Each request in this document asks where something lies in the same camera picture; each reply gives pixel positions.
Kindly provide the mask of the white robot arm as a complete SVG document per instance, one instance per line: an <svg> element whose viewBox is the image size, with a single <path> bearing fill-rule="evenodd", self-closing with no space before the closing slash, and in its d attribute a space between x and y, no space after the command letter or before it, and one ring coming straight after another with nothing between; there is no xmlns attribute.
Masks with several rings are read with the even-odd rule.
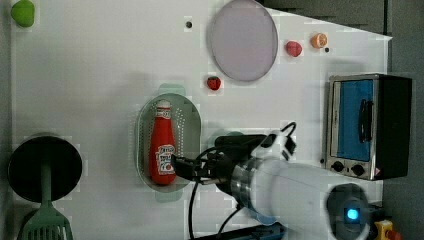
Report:
<svg viewBox="0 0 424 240"><path fill-rule="evenodd" d="M195 158L172 156L176 174L215 185L263 225L279 223L305 240L365 240L366 190L346 177L292 160L290 135L226 135Z"/></svg>

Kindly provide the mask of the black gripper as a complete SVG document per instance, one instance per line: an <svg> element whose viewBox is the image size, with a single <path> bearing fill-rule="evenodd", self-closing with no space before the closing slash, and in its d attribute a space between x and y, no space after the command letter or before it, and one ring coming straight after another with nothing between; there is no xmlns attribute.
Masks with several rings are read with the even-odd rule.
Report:
<svg viewBox="0 0 424 240"><path fill-rule="evenodd" d="M206 175L206 178L216 180L218 189L231 195L231 179L235 166L247 161L251 152L265 138L265 134L226 135L216 138L214 146L217 150L206 154L206 163L211 167L210 175ZM177 176L189 181L198 177L200 165L197 161L173 155L171 163Z"/></svg>

